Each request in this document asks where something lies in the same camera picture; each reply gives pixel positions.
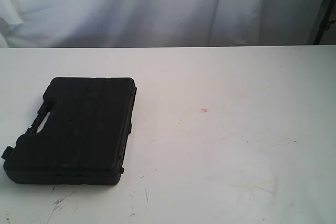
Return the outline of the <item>black plastic tool case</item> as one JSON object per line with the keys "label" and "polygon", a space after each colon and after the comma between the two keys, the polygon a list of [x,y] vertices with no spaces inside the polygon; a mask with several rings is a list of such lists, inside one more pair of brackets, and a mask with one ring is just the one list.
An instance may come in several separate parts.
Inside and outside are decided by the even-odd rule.
{"label": "black plastic tool case", "polygon": [[2,154],[18,184],[116,185],[132,130],[130,77],[55,77],[32,125]]}

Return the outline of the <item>white backdrop curtain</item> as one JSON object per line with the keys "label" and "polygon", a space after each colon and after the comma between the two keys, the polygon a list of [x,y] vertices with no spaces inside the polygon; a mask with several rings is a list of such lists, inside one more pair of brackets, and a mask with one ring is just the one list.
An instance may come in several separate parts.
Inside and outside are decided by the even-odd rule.
{"label": "white backdrop curtain", "polygon": [[306,44],[322,0],[1,0],[1,47]]}

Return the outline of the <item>black metal stand pole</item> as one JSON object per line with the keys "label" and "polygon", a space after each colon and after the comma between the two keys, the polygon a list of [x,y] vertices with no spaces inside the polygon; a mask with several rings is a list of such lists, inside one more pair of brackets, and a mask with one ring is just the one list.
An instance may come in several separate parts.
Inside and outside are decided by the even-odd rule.
{"label": "black metal stand pole", "polygon": [[318,26],[313,32],[313,45],[319,45],[322,41],[324,33],[335,24],[335,17],[333,17],[335,16],[335,14],[333,14],[334,9],[335,0],[322,0],[316,19],[316,24]]}

